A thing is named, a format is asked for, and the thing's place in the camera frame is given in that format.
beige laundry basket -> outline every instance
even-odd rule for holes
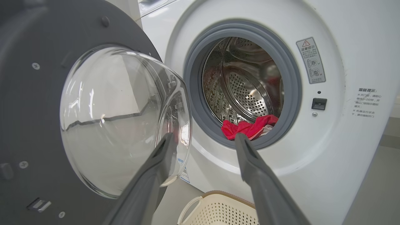
[[[187,210],[195,209],[182,221]],[[223,191],[210,191],[192,199],[181,212],[178,225],[259,225],[254,205]]]

washing machine door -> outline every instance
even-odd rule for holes
[[[186,86],[128,15],[103,0],[0,8],[2,223],[102,223],[167,133],[178,146],[161,186],[179,177]]]

floor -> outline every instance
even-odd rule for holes
[[[374,159],[343,225],[400,224],[400,119],[390,117]],[[168,186],[152,225],[175,225],[184,206],[203,192],[179,179]]]

red cloth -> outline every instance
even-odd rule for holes
[[[228,120],[224,120],[221,130],[228,140],[235,139],[237,133],[244,133],[250,140],[252,140],[261,134],[264,126],[273,126],[276,124],[277,121],[278,118],[274,115],[257,117],[254,124],[248,123],[246,121],[240,121],[238,125],[235,125]]]

red warning triangle symbol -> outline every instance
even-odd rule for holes
[[[309,46],[309,45],[310,45],[310,43],[308,43],[308,41],[305,40],[305,41],[304,41],[304,44],[303,44],[303,47],[306,47],[306,46]]]

